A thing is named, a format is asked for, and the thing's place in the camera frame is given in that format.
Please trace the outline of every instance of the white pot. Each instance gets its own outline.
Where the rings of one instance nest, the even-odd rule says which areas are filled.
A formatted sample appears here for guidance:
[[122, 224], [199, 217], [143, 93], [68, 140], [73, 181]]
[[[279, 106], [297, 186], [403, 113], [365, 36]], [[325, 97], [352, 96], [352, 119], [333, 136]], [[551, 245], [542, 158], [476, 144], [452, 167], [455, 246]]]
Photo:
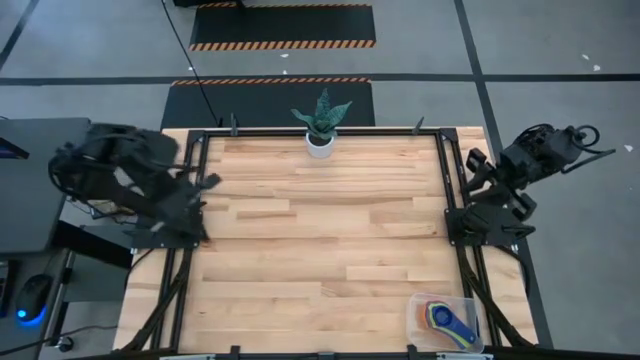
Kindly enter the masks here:
[[326, 157], [329, 157], [329, 155], [331, 155], [331, 153], [333, 152], [333, 144], [335, 143], [336, 138], [332, 137], [331, 141], [329, 141], [329, 143], [325, 146], [315, 146], [311, 143], [311, 140], [309, 139], [309, 133], [307, 133], [307, 150], [309, 151], [309, 154], [311, 154], [311, 156], [313, 156], [314, 158], [318, 158], [318, 159], [324, 159]]

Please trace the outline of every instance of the computer mouse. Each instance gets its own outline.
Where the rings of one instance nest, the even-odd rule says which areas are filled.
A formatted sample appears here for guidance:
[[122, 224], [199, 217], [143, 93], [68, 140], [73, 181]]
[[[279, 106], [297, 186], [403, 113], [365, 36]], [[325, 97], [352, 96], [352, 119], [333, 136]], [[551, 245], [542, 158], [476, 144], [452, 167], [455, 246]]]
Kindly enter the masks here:
[[37, 318], [47, 304], [53, 278], [46, 274], [34, 275], [24, 283], [16, 298], [16, 315], [23, 322]]

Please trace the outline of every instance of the orange and black hazard stripe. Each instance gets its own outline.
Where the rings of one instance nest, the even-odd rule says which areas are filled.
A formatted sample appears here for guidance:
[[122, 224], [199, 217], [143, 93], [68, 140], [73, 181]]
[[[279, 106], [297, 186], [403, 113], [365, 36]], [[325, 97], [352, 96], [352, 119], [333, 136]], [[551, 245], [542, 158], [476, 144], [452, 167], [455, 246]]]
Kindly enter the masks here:
[[374, 40], [255, 41], [191, 44], [191, 51], [280, 50], [280, 49], [356, 49], [372, 48]]
[[[250, 85], [250, 84], [304, 84], [304, 83], [367, 83], [371, 79], [366, 77], [286, 77], [286, 78], [236, 78], [200, 80], [201, 85]], [[198, 80], [176, 80], [175, 85], [198, 85]]]
[[376, 45], [373, 10], [365, 4], [248, 5], [199, 7], [192, 51], [354, 49]]

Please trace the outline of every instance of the potted plant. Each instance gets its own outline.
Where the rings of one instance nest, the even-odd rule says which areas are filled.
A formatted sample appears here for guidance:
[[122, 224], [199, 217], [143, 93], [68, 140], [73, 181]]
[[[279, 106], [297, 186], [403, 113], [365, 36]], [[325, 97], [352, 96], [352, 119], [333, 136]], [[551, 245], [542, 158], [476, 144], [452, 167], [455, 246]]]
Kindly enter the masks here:
[[333, 144], [338, 135], [336, 126], [342, 121], [349, 110], [352, 101], [344, 105], [331, 108], [329, 104], [329, 92], [322, 91], [322, 96], [318, 99], [316, 114], [303, 115], [296, 109], [291, 109], [295, 117], [307, 123], [307, 150], [315, 158], [326, 158], [333, 152]]

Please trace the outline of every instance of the black desk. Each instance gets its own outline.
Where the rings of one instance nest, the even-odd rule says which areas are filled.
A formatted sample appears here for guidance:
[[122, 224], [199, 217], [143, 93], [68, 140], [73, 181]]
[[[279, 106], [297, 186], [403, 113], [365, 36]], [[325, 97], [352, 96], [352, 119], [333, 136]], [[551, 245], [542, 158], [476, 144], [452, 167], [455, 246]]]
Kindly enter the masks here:
[[[60, 294], [70, 254], [78, 252], [128, 268], [129, 250], [59, 221], [65, 195], [48, 177], [48, 162], [65, 142], [81, 142], [88, 119], [0, 120], [0, 136], [29, 152], [26, 160], [0, 159], [0, 258], [19, 262], [8, 314], [0, 319], [0, 351], [56, 334], [61, 325]], [[15, 316], [15, 297], [25, 281], [42, 272], [54, 277], [43, 320], [33, 326]], [[4, 359], [36, 359], [40, 346]]]

